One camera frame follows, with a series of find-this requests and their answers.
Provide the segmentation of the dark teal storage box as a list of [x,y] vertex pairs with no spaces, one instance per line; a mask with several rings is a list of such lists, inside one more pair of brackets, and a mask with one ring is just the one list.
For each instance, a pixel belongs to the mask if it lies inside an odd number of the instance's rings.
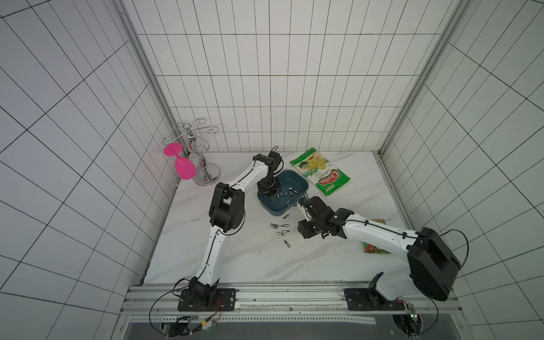
[[[282,171],[276,178],[280,183],[280,190],[276,194],[278,199],[261,194],[257,194],[257,198],[271,215],[280,216],[295,206],[301,198],[306,197],[309,184],[304,177],[293,170]],[[291,196],[288,188],[292,188],[296,196]]]

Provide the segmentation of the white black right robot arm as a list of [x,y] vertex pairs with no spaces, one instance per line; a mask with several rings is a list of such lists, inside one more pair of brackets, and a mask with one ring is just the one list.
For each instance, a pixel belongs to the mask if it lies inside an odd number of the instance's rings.
[[304,215],[297,229],[303,238],[321,235],[361,241],[405,262],[396,271],[377,273],[362,293],[348,293],[348,299],[360,298],[371,310],[399,310],[403,297],[415,294],[448,300],[462,263],[433,229],[394,228],[345,208],[333,211],[317,196],[301,198],[297,204]]

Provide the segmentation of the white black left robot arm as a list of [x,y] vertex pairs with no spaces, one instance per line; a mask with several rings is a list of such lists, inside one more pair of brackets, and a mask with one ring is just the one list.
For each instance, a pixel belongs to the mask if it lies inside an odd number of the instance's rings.
[[188,280],[188,297],[205,308],[212,308],[218,299],[219,278],[215,269],[222,258],[222,248],[245,223],[245,194],[253,187],[263,195],[272,196],[281,187],[276,174],[283,159],[275,146],[268,154],[252,157],[249,167],[238,177],[215,186],[208,212],[211,231],[201,266]]

